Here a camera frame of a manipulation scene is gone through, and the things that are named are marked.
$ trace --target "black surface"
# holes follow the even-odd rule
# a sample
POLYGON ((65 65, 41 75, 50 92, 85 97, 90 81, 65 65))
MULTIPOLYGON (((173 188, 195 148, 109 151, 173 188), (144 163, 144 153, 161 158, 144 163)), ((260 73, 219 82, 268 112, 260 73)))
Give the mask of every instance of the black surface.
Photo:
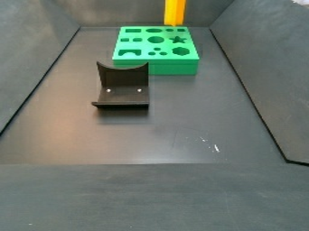
POLYGON ((96 107, 145 106, 149 105, 148 63, 129 69, 116 69, 96 62, 101 91, 96 107))
POLYGON ((307 168, 288 165, 2 165, 0 226, 5 231, 306 231, 307 179, 307 168))
POLYGON ((115 111, 90 102, 117 29, 82 28, 0 137, 0 163, 282 163, 208 29, 189 31, 196 76, 151 76, 149 108, 115 111))
POLYGON ((0 1, 0 133, 77 30, 52 1, 0 1))
POLYGON ((236 0, 211 26, 286 159, 309 163, 309 11, 236 0))
MULTIPOLYGON (((164 0, 53 0, 81 26, 163 25, 164 0)), ((208 26, 234 0, 187 1, 184 24, 208 26)))

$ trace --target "dark gray plastic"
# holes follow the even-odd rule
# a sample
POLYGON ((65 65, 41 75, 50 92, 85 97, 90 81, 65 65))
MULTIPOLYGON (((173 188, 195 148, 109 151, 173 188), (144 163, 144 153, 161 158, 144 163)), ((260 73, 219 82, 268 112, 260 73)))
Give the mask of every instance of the dark gray plastic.
POLYGON ((211 26, 286 158, 309 163, 309 11, 236 0, 211 26))
POLYGON ((107 106, 148 106, 148 63, 129 68, 109 68, 96 62, 101 80, 101 91, 96 107, 107 106))
POLYGON ((0 163, 283 163, 207 28, 189 28, 195 76, 151 76, 148 108, 100 109, 93 63, 112 66, 115 28, 81 28, 0 137, 0 163))
POLYGON ((77 30, 52 1, 0 1, 0 132, 77 30))
MULTIPOLYGON (((161 25, 164 0, 53 0, 81 26, 161 25)), ((208 26, 234 0, 187 1, 184 23, 208 26)))

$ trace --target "bin floor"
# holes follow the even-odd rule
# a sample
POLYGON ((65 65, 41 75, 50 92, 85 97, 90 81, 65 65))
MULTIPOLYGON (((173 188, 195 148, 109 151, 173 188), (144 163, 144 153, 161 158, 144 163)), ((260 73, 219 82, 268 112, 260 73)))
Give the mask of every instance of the bin floor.
POLYGON ((0 137, 0 163, 283 163, 212 34, 189 31, 197 74, 151 76, 148 109, 97 110, 117 28, 81 28, 0 137))

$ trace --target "star-shaped hole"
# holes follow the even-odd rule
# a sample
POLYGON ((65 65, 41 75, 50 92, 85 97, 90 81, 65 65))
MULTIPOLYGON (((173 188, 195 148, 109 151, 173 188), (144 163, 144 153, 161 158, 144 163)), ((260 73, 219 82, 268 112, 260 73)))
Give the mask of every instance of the star-shaped hole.
POLYGON ((169 40, 172 40, 172 43, 177 43, 177 42, 184 43, 185 39, 176 36, 175 38, 171 38, 169 40))

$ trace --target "cutout hole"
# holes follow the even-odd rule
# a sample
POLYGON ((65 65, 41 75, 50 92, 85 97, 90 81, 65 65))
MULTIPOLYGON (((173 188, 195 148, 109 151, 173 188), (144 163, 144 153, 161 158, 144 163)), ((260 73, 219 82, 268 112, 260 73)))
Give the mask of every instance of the cutout hole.
POLYGON ((140 42, 140 41, 141 41, 141 38, 133 38, 132 41, 133 41, 133 42, 140 42))
POLYGON ((145 31, 147 31, 147 32, 161 32, 161 30, 160 30, 160 29, 156 29, 156 28, 147 29, 145 31))
POLYGON ((160 43, 163 41, 164 41, 164 39, 159 36, 153 36, 153 37, 148 38, 148 42, 151 42, 151 43, 160 43))
POLYGON ((141 29, 125 29, 125 32, 141 32, 141 29))
POLYGON ((189 54, 189 50, 187 48, 177 47, 177 48, 172 49, 172 53, 179 55, 179 56, 183 56, 183 55, 189 54))
POLYGON ((136 56, 140 56, 141 50, 139 50, 139 49, 119 50, 117 55, 121 56, 125 53, 133 53, 136 56))

